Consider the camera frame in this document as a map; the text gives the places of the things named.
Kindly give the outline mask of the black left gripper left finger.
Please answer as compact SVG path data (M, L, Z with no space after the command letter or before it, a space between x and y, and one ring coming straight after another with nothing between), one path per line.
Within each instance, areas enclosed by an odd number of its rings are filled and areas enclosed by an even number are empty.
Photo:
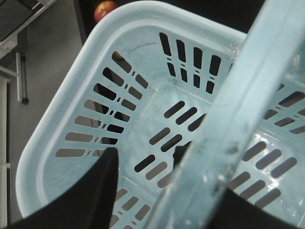
M91 169L60 197L10 229L107 229L118 185L119 157L107 148Z

